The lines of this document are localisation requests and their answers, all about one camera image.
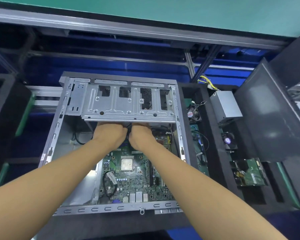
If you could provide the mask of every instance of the human arm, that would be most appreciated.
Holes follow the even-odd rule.
[[[286,239],[235,194],[157,143],[148,127],[133,124],[129,141],[155,166],[202,239]]]
[[[93,139],[0,187],[0,240],[31,239],[82,179],[124,141],[120,124],[99,124]]]

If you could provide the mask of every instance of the yellow cable bundle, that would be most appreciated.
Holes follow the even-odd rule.
[[[204,80],[198,79],[198,82],[208,83],[208,84],[210,84],[210,86],[212,87],[212,89],[219,90],[215,85],[212,84],[212,82],[209,80],[209,78],[206,77],[204,74],[202,74],[200,76],[200,78],[203,78]]]

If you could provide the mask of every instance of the person's right hand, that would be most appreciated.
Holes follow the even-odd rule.
[[[144,148],[152,143],[157,143],[149,125],[145,123],[132,123],[129,142],[134,149],[140,152],[143,152]]]

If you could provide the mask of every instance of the black fan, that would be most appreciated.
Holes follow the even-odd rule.
[[[234,149],[238,149],[235,137],[232,133],[229,132],[225,132],[225,133],[221,133],[225,148],[227,150],[234,150]]]
[[[188,118],[189,118],[189,123],[193,124],[196,123],[198,121],[201,121],[201,117],[198,111],[198,106],[197,105],[190,105],[187,108],[187,113],[188,113]]]

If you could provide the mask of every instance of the motherboard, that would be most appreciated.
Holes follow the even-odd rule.
[[[159,132],[154,136],[158,143],[172,150],[169,134]],[[132,148],[128,137],[103,159],[99,204],[173,199],[156,168],[142,152]]]

